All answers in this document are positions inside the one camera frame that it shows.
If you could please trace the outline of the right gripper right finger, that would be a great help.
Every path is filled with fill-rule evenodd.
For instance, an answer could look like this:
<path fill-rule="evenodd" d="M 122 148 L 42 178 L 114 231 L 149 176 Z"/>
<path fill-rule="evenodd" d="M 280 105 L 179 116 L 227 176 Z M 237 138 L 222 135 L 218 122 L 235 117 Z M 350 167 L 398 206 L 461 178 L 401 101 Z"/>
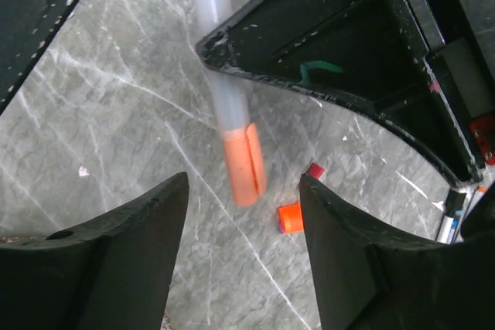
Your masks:
<path fill-rule="evenodd" d="M 322 328 L 494 327 L 492 189 L 454 244 L 388 225 L 308 175 L 300 199 Z"/>

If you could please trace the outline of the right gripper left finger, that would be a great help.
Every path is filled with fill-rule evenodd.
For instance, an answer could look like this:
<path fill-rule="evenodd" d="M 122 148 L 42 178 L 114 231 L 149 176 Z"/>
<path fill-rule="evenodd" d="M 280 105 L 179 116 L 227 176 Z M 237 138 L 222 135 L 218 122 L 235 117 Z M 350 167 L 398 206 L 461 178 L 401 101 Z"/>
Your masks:
<path fill-rule="evenodd" d="M 180 172 L 42 240 L 1 246 L 3 329 L 158 329 L 189 202 Z"/>

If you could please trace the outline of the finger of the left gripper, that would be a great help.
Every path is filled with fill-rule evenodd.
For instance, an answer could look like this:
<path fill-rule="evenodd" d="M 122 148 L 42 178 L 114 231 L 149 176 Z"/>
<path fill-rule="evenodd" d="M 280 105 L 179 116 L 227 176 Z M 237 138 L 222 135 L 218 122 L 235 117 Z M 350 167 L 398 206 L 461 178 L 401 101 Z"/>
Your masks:
<path fill-rule="evenodd" d="M 196 51 L 209 69 L 372 120 L 451 185 L 481 180 L 468 100 L 483 55 L 459 0 L 250 0 Z"/>

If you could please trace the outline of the orange highlighter cap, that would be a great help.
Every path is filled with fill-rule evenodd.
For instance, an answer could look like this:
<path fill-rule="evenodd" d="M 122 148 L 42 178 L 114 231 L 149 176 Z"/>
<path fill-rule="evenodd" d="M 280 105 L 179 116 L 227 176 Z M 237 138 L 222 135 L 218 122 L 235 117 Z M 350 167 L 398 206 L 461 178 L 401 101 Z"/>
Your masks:
<path fill-rule="evenodd" d="M 302 209 L 299 202 L 278 208 L 280 230 L 284 234 L 298 233 L 304 230 Z"/>

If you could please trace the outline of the red pen cap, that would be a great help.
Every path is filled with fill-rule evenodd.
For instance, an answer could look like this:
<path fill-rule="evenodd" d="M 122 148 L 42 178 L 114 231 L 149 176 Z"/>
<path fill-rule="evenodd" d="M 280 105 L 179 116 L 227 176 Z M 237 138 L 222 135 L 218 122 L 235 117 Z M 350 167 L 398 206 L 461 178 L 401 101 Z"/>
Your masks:
<path fill-rule="evenodd" d="M 315 179 L 320 179 L 320 177 L 323 175 L 324 172 L 325 169 L 322 166 L 316 163 L 312 163 L 307 169 L 306 173 Z"/>

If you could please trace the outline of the translucent orange capped tube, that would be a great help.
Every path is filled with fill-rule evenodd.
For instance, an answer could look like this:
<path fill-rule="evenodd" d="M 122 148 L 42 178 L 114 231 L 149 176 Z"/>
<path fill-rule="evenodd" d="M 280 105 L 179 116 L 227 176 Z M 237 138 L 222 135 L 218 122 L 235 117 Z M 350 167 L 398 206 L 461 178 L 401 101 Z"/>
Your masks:
<path fill-rule="evenodd" d="M 206 36 L 231 14 L 230 0 L 194 0 L 202 36 Z M 267 175 L 258 130 L 248 110 L 239 79 L 208 71 L 207 79 L 216 111 L 220 138 L 237 206 L 254 204 L 266 191 Z"/>

